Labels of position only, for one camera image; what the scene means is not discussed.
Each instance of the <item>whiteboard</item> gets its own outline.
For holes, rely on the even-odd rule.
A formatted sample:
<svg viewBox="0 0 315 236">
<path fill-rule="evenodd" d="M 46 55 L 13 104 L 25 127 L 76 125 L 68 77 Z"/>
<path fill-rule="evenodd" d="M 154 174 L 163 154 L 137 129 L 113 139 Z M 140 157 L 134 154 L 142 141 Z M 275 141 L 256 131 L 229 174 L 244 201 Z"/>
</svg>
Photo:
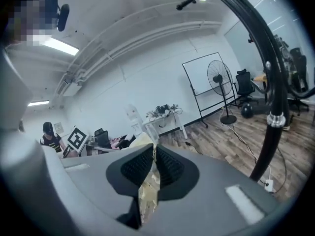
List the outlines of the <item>whiteboard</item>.
<svg viewBox="0 0 315 236">
<path fill-rule="evenodd" d="M 219 53 L 210 54 L 183 64 L 195 94 L 212 89 L 208 80 L 208 66 L 214 60 L 222 61 Z"/>
</svg>

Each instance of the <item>black cap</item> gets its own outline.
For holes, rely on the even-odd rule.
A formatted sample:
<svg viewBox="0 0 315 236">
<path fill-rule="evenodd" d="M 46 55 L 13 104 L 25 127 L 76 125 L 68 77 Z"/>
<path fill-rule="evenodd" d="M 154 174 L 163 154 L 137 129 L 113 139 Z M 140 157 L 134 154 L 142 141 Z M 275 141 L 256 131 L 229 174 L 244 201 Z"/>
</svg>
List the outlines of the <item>black cap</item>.
<svg viewBox="0 0 315 236">
<path fill-rule="evenodd" d="M 51 122 L 44 123 L 43 132 L 45 132 L 47 135 L 54 135 L 53 125 L 51 124 Z"/>
</svg>

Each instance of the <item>table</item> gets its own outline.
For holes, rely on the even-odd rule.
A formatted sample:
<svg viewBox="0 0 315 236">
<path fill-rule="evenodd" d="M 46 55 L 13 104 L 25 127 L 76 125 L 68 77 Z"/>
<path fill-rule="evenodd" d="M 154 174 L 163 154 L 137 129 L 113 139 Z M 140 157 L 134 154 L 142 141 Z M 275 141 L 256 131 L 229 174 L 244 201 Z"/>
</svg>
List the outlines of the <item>table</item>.
<svg viewBox="0 0 315 236">
<path fill-rule="evenodd" d="M 267 86 L 266 86 L 266 83 L 267 83 L 266 74 L 258 75 L 253 80 L 257 81 L 257 82 L 262 82 L 262 84 L 264 86 L 264 90 L 266 90 L 266 88 L 267 88 Z M 265 93 L 265 103 L 267 103 L 267 100 L 268 100 L 268 95 Z"/>
<path fill-rule="evenodd" d="M 185 127 L 184 125 L 181 123 L 179 117 L 178 117 L 178 114 L 174 111 L 174 110 L 171 110 L 170 111 L 170 115 L 166 118 L 169 118 L 170 116 L 174 116 L 175 119 L 176 119 L 176 123 L 177 125 L 179 126 L 179 129 L 183 132 L 184 134 L 184 137 L 185 139 L 188 139 L 187 137 L 187 133 L 186 133 L 186 130 L 185 130 Z M 161 119 L 164 119 L 163 117 L 159 116 L 157 118 L 146 118 L 144 120 L 144 122 L 142 123 L 145 127 L 146 127 L 146 130 L 148 131 L 148 134 L 150 135 L 151 139 L 157 144 L 158 143 L 158 140 L 159 140 L 159 133 L 157 132 L 154 124 L 157 123 L 158 121 L 160 121 Z"/>
</svg>

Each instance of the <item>fan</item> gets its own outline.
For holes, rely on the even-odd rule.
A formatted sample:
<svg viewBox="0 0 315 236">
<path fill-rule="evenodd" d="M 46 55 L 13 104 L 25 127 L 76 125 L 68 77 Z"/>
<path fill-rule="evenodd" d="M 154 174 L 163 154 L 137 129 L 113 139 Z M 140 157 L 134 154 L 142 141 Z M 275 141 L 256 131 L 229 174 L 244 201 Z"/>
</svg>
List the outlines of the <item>fan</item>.
<svg viewBox="0 0 315 236">
<path fill-rule="evenodd" d="M 219 60 L 212 61 L 208 66 L 208 80 L 210 86 L 217 94 L 223 96 L 226 116 L 220 118 L 223 124 L 232 124 L 236 122 L 236 117 L 229 115 L 225 97 L 232 90 L 232 76 L 228 67 Z"/>
</svg>

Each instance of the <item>wooden desk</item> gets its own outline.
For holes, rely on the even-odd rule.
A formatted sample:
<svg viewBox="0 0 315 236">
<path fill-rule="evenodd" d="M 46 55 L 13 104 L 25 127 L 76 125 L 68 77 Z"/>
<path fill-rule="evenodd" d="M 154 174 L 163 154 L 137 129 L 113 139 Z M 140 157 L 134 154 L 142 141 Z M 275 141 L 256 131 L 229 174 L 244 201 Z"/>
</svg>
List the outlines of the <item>wooden desk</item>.
<svg viewBox="0 0 315 236">
<path fill-rule="evenodd" d="M 266 78 L 266 74 L 260 74 L 258 76 L 256 76 L 254 79 L 254 81 L 257 81 L 257 82 L 262 82 L 263 86 L 264 86 L 264 90 L 266 90 L 267 88 L 267 78 Z M 268 101 L 268 95 L 265 93 L 265 103 L 267 103 Z"/>
</svg>

